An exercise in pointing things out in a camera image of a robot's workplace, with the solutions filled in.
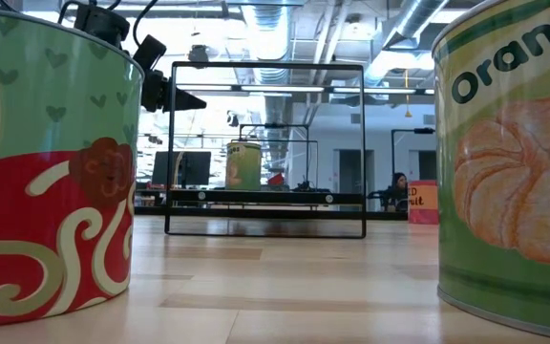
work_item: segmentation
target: green can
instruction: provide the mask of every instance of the green can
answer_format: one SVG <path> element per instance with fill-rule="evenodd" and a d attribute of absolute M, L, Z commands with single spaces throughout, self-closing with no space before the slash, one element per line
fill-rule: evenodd
<path fill-rule="evenodd" d="M 121 50 L 0 11 L 0 324 L 127 288 L 142 82 Z"/>
<path fill-rule="evenodd" d="M 487 1 L 434 44 L 439 293 L 550 335 L 550 0 Z"/>
<path fill-rule="evenodd" d="M 226 190 L 260 191 L 260 144 L 230 142 L 226 150 Z"/>

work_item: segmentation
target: black cable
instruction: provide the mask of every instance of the black cable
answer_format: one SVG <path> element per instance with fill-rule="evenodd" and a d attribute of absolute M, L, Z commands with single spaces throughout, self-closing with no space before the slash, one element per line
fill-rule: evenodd
<path fill-rule="evenodd" d="M 150 3 L 148 5 L 146 5 L 146 7 L 143 9 L 143 11 L 141 11 L 141 13 L 137 16 L 137 19 L 135 20 L 135 24 L 133 24 L 133 40 L 135 41 L 135 44 L 137 44 L 137 46 L 141 45 L 141 43 L 139 43 L 139 40 L 138 40 L 139 22 L 141 21 L 141 18 L 143 18 L 146 14 L 148 14 L 148 12 L 154 7 L 154 5 L 158 1 L 159 0 L 150 0 Z"/>
<path fill-rule="evenodd" d="M 82 5 L 84 5 L 84 4 L 82 4 L 82 3 L 79 2 L 79 1 L 75 1 L 75 0 L 68 0 L 68 1 L 66 1 L 65 4 L 63 4 L 63 7 L 61 7 L 61 12 L 60 12 L 60 14 L 58 14 L 58 20 L 56 21 L 57 24 L 62 24 L 62 23 L 63 23 L 63 19 L 65 19 L 65 12 L 67 12 L 67 8 L 68 8 L 70 5 L 82 6 Z"/>
<path fill-rule="evenodd" d="M 114 3 L 112 3 L 112 5 L 110 5 L 109 8 L 107 8 L 108 10 L 115 10 L 116 7 L 118 7 L 118 5 L 120 5 L 120 3 L 122 2 L 122 0 L 115 0 Z"/>
<path fill-rule="evenodd" d="M 155 4 L 158 2 L 159 0 L 151 0 L 150 3 L 148 3 L 148 5 L 146 5 L 146 7 L 143 9 L 143 11 L 141 11 L 141 13 L 137 16 L 137 19 L 135 20 L 135 24 L 133 24 L 133 40 L 135 41 L 135 44 L 137 44 L 137 46 L 141 45 L 139 43 L 139 40 L 138 40 L 138 26 L 139 26 L 139 21 L 141 21 L 141 19 L 146 15 L 148 14 L 148 12 L 155 6 Z M 198 1 L 194 1 L 194 2 L 187 2 L 187 3 L 174 3 L 174 5 L 172 6 L 194 6 L 194 5 L 199 5 L 199 4 L 210 4 L 210 3 L 219 3 L 218 0 L 198 0 Z"/>

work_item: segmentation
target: orange illustration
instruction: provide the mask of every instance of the orange illustration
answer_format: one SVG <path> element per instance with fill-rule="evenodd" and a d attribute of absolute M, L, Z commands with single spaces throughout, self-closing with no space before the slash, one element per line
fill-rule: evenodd
<path fill-rule="evenodd" d="M 550 98 L 473 125 L 455 158 L 455 209 L 476 237 L 550 263 Z"/>
<path fill-rule="evenodd" d="M 133 183 L 131 146 L 111 138 L 95 140 L 70 159 L 69 172 L 94 206 L 116 206 Z"/>

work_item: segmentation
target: exposed duct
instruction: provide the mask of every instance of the exposed duct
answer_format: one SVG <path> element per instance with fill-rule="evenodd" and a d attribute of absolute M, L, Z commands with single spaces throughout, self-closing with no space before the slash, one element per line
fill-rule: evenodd
<path fill-rule="evenodd" d="M 405 0 L 397 16 L 397 24 L 384 48 L 390 48 L 405 40 L 416 39 L 448 2 L 449 0 Z"/>
<path fill-rule="evenodd" d="M 289 7 L 282 6 L 243 6 L 243 17 L 252 32 L 250 49 L 259 61 L 288 61 L 290 42 Z M 289 69 L 259 68 L 254 70 L 256 83 L 286 85 L 289 83 Z M 265 123 L 291 123 L 291 97 L 264 97 Z M 266 129 L 264 135 L 269 140 L 286 140 L 289 129 Z M 283 168 L 286 160 L 286 145 L 269 144 L 270 169 Z"/>
<path fill-rule="evenodd" d="M 377 87 L 388 72 L 384 68 L 383 50 L 402 45 L 401 48 L 416 49 L 419 35 L 426 29 L 434 16 L 447 5 L 449 0 L 405 0 L 393 23 L 380 26 L 372 44 L 375 58 L 364 73 L 365 87 Z"/>
<path fill-rule="evenodd" d="M 229 12 L 222 11 L 221 8 L 205 8 L 205 7 L 180 7 L 176 5 L 170 5 L 171 9 L 157 10 L 147 12 L 144 19 L 155 18 L 196 18 L 196 19 L 223 19 L 223 20 L 242 20 L 243 15 L 240 11 Z M 143 9 L 116 9 L 116 14 L 119 14 L 125 18 L 137 18 Z M 72 18 L 77 15 L 76 9 L 69 9 L 65 15 L 66 18 Z"/>

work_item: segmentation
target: wooden floor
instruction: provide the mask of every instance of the wooden floor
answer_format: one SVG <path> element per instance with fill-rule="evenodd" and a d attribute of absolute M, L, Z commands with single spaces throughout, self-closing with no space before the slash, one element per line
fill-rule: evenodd
<path fill-rule="evenodd" d="M 208 238 L 136 217 L 129 291 L 0 327 L 0 344 L 550 344 L 443 303 L 437 277 L 435 226 L 373 222 L 363 241 Z"/>

